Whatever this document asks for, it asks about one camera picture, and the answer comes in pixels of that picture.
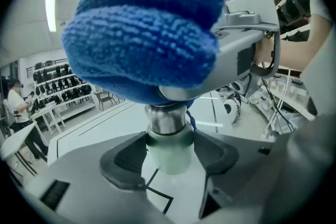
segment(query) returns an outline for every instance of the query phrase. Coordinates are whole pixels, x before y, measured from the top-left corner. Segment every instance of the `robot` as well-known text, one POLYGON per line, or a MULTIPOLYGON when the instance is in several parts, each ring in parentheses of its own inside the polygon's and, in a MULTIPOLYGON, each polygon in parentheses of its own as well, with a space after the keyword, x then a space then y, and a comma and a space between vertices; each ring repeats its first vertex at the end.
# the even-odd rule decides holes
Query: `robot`
POLYGON ((220 43, 216 65, 200 87, 158 87, 171 103, 145 106, 147 131, 69 152, 27 186, 26 200, 46 221, 172 223, 148 201, 141 168, 151 154, 161 171, 183 173, 191 145, 206 174, 198 223, 280 222, 312 195, 331 165, 332 147, 323 142, 330 137, 331 118, 317 118, 274 143, 204 133, 185 120, 186 106, 179 101, 249 75, 268 78, 278 69, 280 30, 273 0, 226 0, 223 16, 225 25, 214 29, 220 43), (263 69, 253 57, 266 31, 274 32, 275 43, 273 65, 263 69), (322 148, 324 157, 316 154, 322 148))

